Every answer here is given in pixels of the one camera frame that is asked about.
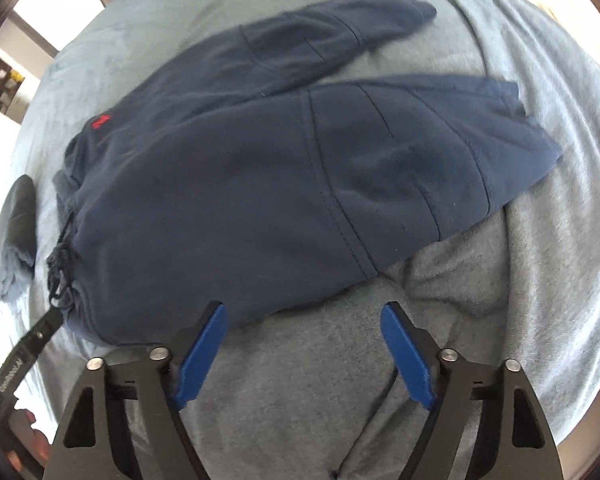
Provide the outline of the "person's left hand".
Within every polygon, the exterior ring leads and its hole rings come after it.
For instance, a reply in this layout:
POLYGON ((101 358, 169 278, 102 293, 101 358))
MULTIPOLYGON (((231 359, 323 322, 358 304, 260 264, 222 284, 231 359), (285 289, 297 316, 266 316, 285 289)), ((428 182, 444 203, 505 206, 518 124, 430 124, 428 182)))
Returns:
POLYGON ((18 441, 36 462, 45 467, 50 455, 50 442, 42 431, 34 428, 36 418, 29 410, 15 410, 9 417, 8 426, 18 441))

